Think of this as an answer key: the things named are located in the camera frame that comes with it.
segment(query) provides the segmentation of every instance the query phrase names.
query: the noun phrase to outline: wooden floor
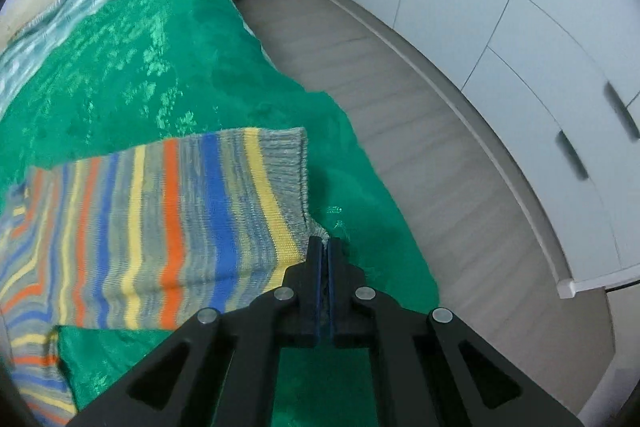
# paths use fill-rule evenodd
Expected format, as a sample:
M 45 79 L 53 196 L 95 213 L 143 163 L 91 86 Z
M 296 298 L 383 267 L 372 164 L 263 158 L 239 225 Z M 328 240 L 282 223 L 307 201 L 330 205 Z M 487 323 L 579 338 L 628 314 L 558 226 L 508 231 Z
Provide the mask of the wooden floor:
M 441 300 L 577 413 L 613 356 L 602 291 L 558 298 L 523 211 L 479 143 L 381 39 L 330 0 L 236 0 L 274 64 L 347 112 Z

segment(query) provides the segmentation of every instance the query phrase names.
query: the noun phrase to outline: orange stripe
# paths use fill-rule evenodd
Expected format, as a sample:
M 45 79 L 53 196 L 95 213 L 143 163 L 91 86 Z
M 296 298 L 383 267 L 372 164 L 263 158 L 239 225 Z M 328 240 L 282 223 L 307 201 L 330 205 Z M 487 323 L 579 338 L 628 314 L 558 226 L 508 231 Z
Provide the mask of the orange stripe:
M 94 193 L 95 180 L 98 177 L 98 166 L 100 158 L 91 158 L 89 163 L 89 175 L 86 181 L 84 197 L 82 197 L 82 209 L 80 210 L 80 219 L 78 221 L 78 238 L 76 239 L 76 269 L 78 271 L 78 279 L 72 293 L 72 299 L 76 306 L 76 325 L 84 325 L 84 302 L 80 296 L 80 292 L 86 281 L 86 263 L 84 261 L 86 246 L 86 222 L 89 219 L 89 209 L 91 208 L 91 197 Z
M 38 256 L 38 282 L 35 284 L 30 284 L 20 290 L 17 294 L 11 297 L 6 305 L 2 308 L 3 313 L 7 313 L 11 308 L 13 308 L 17 303 L 23 300 L 25 297 L 29 296 L 39 296 L 42 295 L 42 290 L 44 288 L 44 282 L 46 277 L 46 267 L 47 267 L 47 252 L 51 247 L 51 239 L 53 236 L 53 225 L 55 222 L 55 214 L 58 207 L 58 198 L 60 197 L 60 179 L 55 178 L 53 182 L 53 198 L 50 200 L 49 208 L 47 209 L 47 222 L 45 226 L 47 227 L 45 232 L 44 241 L 42 245 L 40 245 L 40 251 L 35 254 Z
M 31 400 L 27 400 L 27 405 L 29 406 L 29 409 L 33 409 L 34 411 L 39 412 L 41 415 L 51 420 L 53 423 L 56 423 L 58 425 L 66 425 L 69 422 L 68 418 L 62 418 L 58 415 L 55 415 L 52 412 L 44 409 L 44 407 L 40 407 L 37 403 L 32 402 Z
M 56 355 L 27 355 L 24 357 L 14 357 L 15 365 L 56 365 L 58 357 Z
M 164 303 L 160 312 L 160 328 L 176 328 L 178 309 L 182 303 L 182 289 L 178 276 L 184 261 L 182 225 L 180 223 L 180 178 L 178 176 L 178 140 L 164 142 L 164 228 L 166 230 L 167 263 L 160 276 Z
M 24 218 L 24 221 L 20 223 L 20 226 L 15 227 L 11 231 L 11 237 L 15 239 L 16 237 L 22 235 L 31 224 L 33 220 L 33 216 L 38 208 L 38 201 L 40 200 L 40 189 L 42 188 L 42 170 L 37 169 L 36 175 L 33 180 L 33 196 L 31 202 L 29 204 L 29 208 L 27 209 L 27 215 Z

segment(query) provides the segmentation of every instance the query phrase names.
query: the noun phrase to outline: blue stripe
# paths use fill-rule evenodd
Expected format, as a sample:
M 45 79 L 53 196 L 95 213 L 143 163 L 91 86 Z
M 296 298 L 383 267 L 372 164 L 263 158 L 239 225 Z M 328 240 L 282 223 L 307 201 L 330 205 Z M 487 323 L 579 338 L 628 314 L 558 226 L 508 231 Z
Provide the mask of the blue stripe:
M 119 153 L 113 153 L 109 158 L 109 165 L 106 172 L 104 194 L 102 195 L 102 205 L 98 216 L 98 253 L 96 259 L 96 275 L 94 286 L 94 299 L 98 304 L 98 327 L 106 329 L 107 316 L 109 314 L 109 304 L 104 298 L 102 286 L 109 274 L 109 217 L 111 214 L 111 202 L 113 201 L 113 190 L 116 185 L 116 172 L 118 170 Z
M 60 391 L 61 393 L 66 393 L 67 391 L 69 391 L 69 386 L 65 381 L 62 380 L 51 380 L 50 378 L 36 377 L 34 375 L 29 375 L 28 373 L 22 373 L 18 371 L 12 373 L 11 376 L 16 381 L 32 383 L 33 385 L 45 387 L 46 389 L 55 389 L 56 391 Z
M 66 194 L 66 186 L 69 182 L 69 171 L 68 165 L 62 166 L 62 187 L 60 188 L 60 200 L 58 203 L 58 215 L 56 216 L 56 223 L 53 229 L 53 237 L 51 238 L 51 245 L 49 247 L 49 298 L 47 298 L 46 306 L 47 313 L 49 314 L 49 318 L 47 322 L 51 322 L 53 316 L 53 288 L 56 285 L 56 264 L 58 263 L 58 255 L 60 252 L 58 251 L 58 239 L 60 238 L 60 224 L 62 223 L 63 205 L 65 201 Z
M 238 275 L 238 247 L 230 202 L 220 167 L 220 144 L 216 134 L 202 137 L 202 162 L 205 178 L 205 205 L 209 237 L 216 244 L 216 273 L 209 306 L 222 312 L 232 295 Z
M 26 321 L 40 321 L 50 324 L 51 320 L 49 317 L 50 314 L 47 312 L 41 312 L 37 310 L 30 310 L 28 312 L 22 312 L 20 315 L 15 317 L 14 319 L 6 322 L 7 330 L 11 330 L 15 328 L 18 324 L 22 324 Z

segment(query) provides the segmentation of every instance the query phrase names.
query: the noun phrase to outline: yellow stripe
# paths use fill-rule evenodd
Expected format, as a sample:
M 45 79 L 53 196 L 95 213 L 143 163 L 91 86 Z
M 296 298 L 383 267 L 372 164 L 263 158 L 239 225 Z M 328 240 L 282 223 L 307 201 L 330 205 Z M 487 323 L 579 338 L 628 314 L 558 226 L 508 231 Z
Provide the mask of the yellow stripe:
M 4 232 L 2 232 L 2 237 L 0 237 L 0 256 L 3 256 L 4 254 L 2 253 L 4 251 L 4 248 L 6 247 L 6 244 L 9 240 L 9 235 L 11 234 L 12 231 L 12 227 L 6 227 L 4 229 Z
M 299 263 L 302 260 L 302 256 L 293 241 L 291 231 L 282 217 L 278 202 L 271 189 L 267 172 L 264 169 L 258 133 L 260 133 L 260 130 L 255 127 L 244 130 L 244 148 L 249 161 L 251 176 L 254 179 L 255 190 L 258 193 L 258 199 L 262 207 L 262 213 L 267 221 L 278 258 L 271 280 L 267 288 L 265 288 L 265 291 L 268 291 L 282 285 L 282 279 L 287 267 Z
M 142 266 L 142 182 L 145 169 L 145 146 L 136 147 L 133 157 L 133 180 L 129 197 L 129 267 L 122 278 L 120 288 L 127 299 L 124 322 L 130 330 L 139 329 L 140 296 L 136 293 L 134 280 Z
M 62 285 L 60 285 L 60 297 L 58 298 L 58 306 L 60 308 L 60 324 L 67 324 L 68 310 L 66 303 L 70 300 L 68 296 L 69 285 L 71 284 L 71 232 L 76 223 L 76 213 L 78 211 L 78 194 L 80 192 L 80 180 L 82 179 L 82 170 L 85 162 L 76 164 L 76 172 L 74 174 L 74 182 L 71 186 L 71 197 L 69 199 L 68 213 L 66 215 L 65 230 L 62 235 Z
M 47 228 L 47 219 L 46 216 L 49 214 L 47 209 L 49 208 L 49 204 L 51 203 L 51 190 L 47 195 L 47 202 L 45 203 L 44 209 L 42 211 L 42 219 L 40 220 L 40 226 L 38 227 L 38 238 L 36 240 L 36 247 L 33 249 L 33 255 L 31 256 L 31 260 L 25 264 L 22 268 L 20 268 L 16 273 L 14 273 L 9 279 L 2 291 L 0 292 L 0 300 L 6 295 L 6 293 L 11 289 L 11 286 L 15 284 L 18 279 L 21 279 L 25 275 L 27 275 L 31 270 L 33 270 L 38 262 L 38 253 L 40 252 L 40 244 L 42 243 L 42 236 L 44 235 L 44 231 Z
M 20 347 L 24 346 L 24 344 L 46 344 L 47 342 L 47 335 L 36 335 L 35 333 L 31 333 L 12 340 L 11 347 Z
M 25 389 L 23 387 L 20 388 L 20 394 L 25 394 L 27 396 L 31 396 L 36 400 L 39 400 L 42 403 L 46 403 L 52 407 L 57 407 L 58 409 L 62 409 L 63 411 L 68 412 L 69 414 L 76 414 L 78 410 L 72 403 L 65 403 L 61 400 L 56 400 L 50 396 L 44 396 L 43 394 L 34 393 L 29 389 Z

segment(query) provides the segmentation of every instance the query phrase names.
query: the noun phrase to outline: bed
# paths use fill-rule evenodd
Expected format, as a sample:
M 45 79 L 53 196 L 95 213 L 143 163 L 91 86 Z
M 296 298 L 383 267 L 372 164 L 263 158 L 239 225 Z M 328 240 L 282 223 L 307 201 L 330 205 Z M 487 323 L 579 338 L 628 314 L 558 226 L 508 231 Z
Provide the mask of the bed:
M 437 306 L 429 269 L 346 115 L 326 93 L 306 92 L 277 71 L 232 0 L 8 0 L 6 6 L 0 14 L 0 44 L 7 42 L 0 55 L 2 193 L 33 165 L 51 168 L 222 129 L 303 127 L 312 217 L 348 242 L 350 262 L 366 270 L 373 286 L 416 311 Z M 0 291 L 11 275 L 5 272 Z M 0 297 L 0 309 L 5 306 Z M 15 324 L 11 313 L 4 315 Z M 66 375 L 73 400 L 63 383 L 54 389 L 35 369 L 21 367 L 29 377 L 22 382 L 14 377 L 45 425 L 66 423 L 167 334 L 114 333 L 73 317 L 57 324 L 43 344 L 53 350 L 46 361 L 60 356 L 73 369 Z M 28 334 L 19 346 L 10 337 L 15 360 L 16 351 L 30 349 Z M 116 367 L 125 352 L 133 353 L 129 365 Z M 366 353 L 288 353 L 283 365 L 275 426 L 329 419 L 376 424 L 371 389 L 354 380 L 367 370 Z M 363 419 L 360 410 L 367 408 Z

